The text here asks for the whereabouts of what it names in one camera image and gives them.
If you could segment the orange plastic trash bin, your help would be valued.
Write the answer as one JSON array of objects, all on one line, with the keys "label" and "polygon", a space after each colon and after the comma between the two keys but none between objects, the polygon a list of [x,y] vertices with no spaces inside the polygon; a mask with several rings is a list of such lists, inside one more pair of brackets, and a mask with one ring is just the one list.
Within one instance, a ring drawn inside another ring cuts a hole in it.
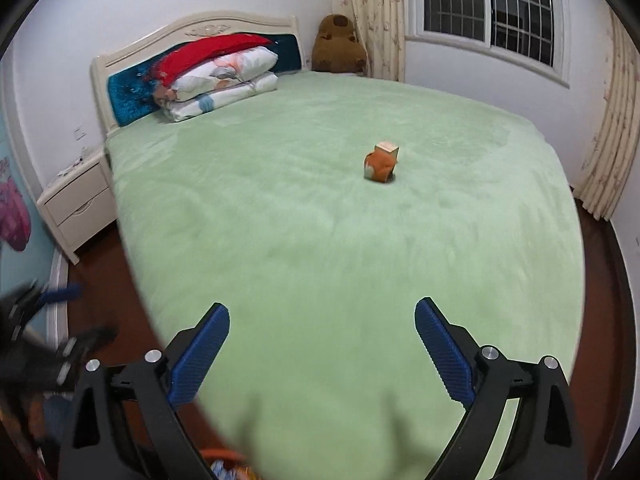
[{"label": "orange plastic trash bin", "polygon": [[243,455],[228,448],[204,448],[200,451],[212,474],[219,480],[260,480]]}]

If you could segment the floral cream curtain right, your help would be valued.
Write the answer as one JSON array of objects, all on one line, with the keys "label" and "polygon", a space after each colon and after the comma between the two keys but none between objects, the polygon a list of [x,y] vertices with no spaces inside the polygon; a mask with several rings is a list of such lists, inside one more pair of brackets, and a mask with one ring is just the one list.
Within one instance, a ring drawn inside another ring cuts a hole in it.
[{"label": "floral cream curtain right", "polygon": [[634,166],[639,146],[639,49],[611,12],[611,77],[605,85],[604,114],[580,168],[574,197],[597,220],[611,219]]}]

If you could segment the barred window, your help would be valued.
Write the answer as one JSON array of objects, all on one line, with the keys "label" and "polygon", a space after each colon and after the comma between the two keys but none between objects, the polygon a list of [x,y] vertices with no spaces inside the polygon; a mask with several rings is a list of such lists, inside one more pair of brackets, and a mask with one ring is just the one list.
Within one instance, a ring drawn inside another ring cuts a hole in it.
[{"label": "barred window", "polygon": [[567,88],[563,0],[406,0],[406,38],[511,63]]}]

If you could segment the floral cream curtain left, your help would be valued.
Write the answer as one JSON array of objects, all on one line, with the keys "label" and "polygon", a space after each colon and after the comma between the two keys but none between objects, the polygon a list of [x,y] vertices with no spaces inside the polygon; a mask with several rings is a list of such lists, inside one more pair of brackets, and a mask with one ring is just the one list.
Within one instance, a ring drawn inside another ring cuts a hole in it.
[{"label": "floral cream curtain left", "polygon": [[332,0],[332,11],[354,23],[356,36],[367,52],[369,77],[405,80],[405,0]]}]

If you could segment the green bed blanket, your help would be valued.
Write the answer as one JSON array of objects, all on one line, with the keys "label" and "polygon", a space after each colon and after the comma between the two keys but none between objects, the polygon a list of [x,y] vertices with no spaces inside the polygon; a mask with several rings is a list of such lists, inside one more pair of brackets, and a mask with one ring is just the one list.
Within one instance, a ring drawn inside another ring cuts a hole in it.
[{"label": "green bed blanket", "polygon": [[[363,177],[375,144],[395,177]],[[508,358],[570,372],[585,263],[570,186],[527,119],[408,84],[301,72],[106,142],[122,246],[158,338],[216,302],[198,393],[269,479],[422,479],[462,417],[414,327],[435,300]]]}]

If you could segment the white floral folded quilt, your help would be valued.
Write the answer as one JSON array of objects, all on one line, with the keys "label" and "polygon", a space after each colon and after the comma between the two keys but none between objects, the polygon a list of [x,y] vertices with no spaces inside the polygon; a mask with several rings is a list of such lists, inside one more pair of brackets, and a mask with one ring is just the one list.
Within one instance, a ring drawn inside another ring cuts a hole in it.
[{"label": "white floral folded quilt", "polygon": [[153,99],[170,120],[183,122],[276,90],[278,76],[272,69],[278,59],[266,47],[223,55],[195,66],[171,84],[157,84]]}]

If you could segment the white bedside table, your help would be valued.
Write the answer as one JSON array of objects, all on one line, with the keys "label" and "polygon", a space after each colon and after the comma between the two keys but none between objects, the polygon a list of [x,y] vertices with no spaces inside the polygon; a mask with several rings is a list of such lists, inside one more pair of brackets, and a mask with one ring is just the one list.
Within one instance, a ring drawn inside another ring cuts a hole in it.
[{"label": "white bedside table", "polygon": [[85,154],[40,194],[37,207],[71,264],[76,250],[117,219],[110,163],[104,148]]}]

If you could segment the floral cream curtain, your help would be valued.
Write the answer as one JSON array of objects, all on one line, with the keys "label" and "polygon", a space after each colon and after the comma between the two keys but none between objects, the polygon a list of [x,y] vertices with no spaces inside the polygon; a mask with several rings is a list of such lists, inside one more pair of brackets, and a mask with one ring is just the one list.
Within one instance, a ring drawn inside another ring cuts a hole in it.
[{"label": "floral cream curtain", "polygon": [[332,0],[332,11],[354,23],[356,36],[367,52],[369,77],[405,80],[405,0]]},{"label": "floral cream curtain", "polygon": [[605,85],[604,114],[580,168],[574,197],[597,220],[611,219],[634,166],[639,146],[639,49],[611,12],[611,77]]}]

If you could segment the wooden cube block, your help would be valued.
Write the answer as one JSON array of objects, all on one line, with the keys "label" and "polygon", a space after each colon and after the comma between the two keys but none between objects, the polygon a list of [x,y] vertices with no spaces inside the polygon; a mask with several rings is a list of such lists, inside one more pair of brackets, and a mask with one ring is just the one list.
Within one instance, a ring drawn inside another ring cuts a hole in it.
[{"label": "wooden cube block", "polygon": [[390,141],[382,141],[375,144],[374,147],[377,151],[389,154],[393,159],[398,159],[399,146]]}]

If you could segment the red pillow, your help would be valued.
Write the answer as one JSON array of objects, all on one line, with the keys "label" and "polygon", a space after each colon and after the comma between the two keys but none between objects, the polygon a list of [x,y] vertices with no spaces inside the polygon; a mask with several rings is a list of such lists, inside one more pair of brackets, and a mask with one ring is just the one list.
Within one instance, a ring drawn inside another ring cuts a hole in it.
[{"label": "red pillow", "polygon": [[191,68],[213,58],[272,44],[266,37],[247,32],[201,38],[171,51],[157,61],[149,77],[168,87]]}]

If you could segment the orange plush toy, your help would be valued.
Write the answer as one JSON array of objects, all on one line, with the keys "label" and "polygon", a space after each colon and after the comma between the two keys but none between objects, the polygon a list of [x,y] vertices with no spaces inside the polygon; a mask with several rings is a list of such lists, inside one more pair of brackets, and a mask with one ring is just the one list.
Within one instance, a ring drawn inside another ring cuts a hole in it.
[{"label": "orange plush toy", "polygon": [[395,177],[397,159],[393,154],[374,150],[363,161],[363,177],[378,183],[390,183]]}]

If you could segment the brown plush toy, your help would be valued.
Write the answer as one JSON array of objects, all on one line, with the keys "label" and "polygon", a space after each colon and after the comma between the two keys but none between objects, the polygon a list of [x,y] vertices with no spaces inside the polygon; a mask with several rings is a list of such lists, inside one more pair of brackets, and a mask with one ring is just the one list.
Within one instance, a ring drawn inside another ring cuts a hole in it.
[{"label": "brown plush toy", "polygon": [[327,15],[320,23],[311,51],[311,69],[332,74],[364,74],[367,52],[356,37],[354,23],[343,14]]}]

